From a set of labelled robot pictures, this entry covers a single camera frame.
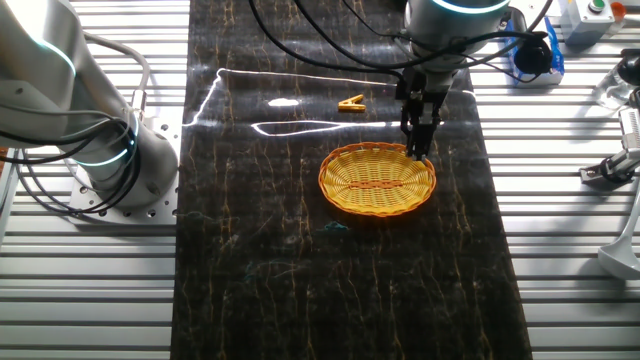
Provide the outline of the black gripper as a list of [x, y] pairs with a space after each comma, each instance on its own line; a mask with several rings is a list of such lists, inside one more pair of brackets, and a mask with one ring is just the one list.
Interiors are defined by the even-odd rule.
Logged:
[[420, 128], [420, 106], [404, 104], [401, 110], [400, 129], [406, 136], [407, 156], [420, 159], [429, 155], [434, 134], [442, 122], [440, 108], [453, 83], [453, 72], [424, 72], [417, 67], [407, 67], [396, 84], [396, 100], [420, 100], [431, 105], [431, 115]]

